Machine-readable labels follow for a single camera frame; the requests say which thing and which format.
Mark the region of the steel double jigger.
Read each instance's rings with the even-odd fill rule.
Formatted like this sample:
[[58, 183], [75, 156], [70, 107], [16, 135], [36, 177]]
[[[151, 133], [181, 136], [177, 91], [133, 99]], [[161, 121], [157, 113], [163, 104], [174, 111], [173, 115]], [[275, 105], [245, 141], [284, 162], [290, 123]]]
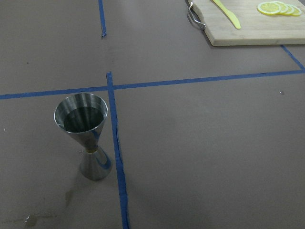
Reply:
[[55, 108], [55, 124], [84, 147], [80, 171], [90, 180], [108, 176], [112, 162], [99, 146], [99, 139], [108, 116], [106, 102], [97, 95], [78, 93], [62, 100]]

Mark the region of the bamboo cutting board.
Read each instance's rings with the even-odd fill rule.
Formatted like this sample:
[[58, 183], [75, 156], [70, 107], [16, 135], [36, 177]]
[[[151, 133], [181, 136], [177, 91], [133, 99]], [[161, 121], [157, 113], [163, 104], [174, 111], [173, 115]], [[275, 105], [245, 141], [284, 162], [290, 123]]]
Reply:
[[296, 45], [305, 42], [305, 15], [268, 16], [257, 10], [259, 0], [223, 0], [238, 18], [234, 27], [212, 0], [192, 1], [192, 12], [205, 24], [205, 34], [213, 46]]

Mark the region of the yellow plastic knife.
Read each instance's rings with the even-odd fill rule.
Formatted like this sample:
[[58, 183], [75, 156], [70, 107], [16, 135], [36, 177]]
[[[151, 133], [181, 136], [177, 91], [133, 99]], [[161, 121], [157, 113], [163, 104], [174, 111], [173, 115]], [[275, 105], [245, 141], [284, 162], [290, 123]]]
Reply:
[[220, 0], [213, 0], [213, 2], [219, 7], [219, 9], [227, 16], [230, 22], [236, 29], [241, 29], [241, 24], [237, 16], [227, 9]]

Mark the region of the front lemon slice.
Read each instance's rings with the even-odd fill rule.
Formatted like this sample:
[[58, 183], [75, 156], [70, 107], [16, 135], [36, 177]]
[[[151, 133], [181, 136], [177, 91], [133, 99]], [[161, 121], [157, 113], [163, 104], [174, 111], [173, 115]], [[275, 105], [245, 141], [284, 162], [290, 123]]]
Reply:
[[276, 2], [261, 2], [256, 9], [264, 15], [277, 15], [281, 12], [282, 7]]

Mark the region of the lemon slice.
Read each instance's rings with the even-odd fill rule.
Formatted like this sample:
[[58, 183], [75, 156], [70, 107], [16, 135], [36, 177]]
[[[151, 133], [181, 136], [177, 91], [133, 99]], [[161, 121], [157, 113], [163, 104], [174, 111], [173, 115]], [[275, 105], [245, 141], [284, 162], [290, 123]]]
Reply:
[[277, 15], [281, 12], [282, 7], [276, 2], [261, 2], [256, 9], [264, 15]]
[[291, 4], [287, 4], [287, 11], [284, 13], [284, 15], [292, 15], [294, 11], [294, 7]]
[[291, 13], [291, 16], [301, 16], [302, 15], [302, 11], [300, 8], [298, 8], [295, 5], [291, 5], [291, 8], [294, 9], [294, 11]]
[[283, 2], [280, 2], [280, 1], [277, 1], [276, 2], [279, 6], [280, 6], [280, 11], [279, 11], [279, 14], [281, 15], [287, 15], [288, 11], [289, 11], [289, 7], [283, 3]]

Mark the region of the rear lemon slice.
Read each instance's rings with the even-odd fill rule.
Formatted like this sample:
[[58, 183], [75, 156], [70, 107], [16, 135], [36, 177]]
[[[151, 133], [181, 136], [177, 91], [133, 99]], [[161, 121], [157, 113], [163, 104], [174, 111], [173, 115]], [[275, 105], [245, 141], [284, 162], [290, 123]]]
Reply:
[[294, 9], [294, 11], [291, 13], [291, 16], [301, 16], [302, 15], [302, 11], [300, 8], [298, 8], [295, 5], [291, 5], [291, 8]]

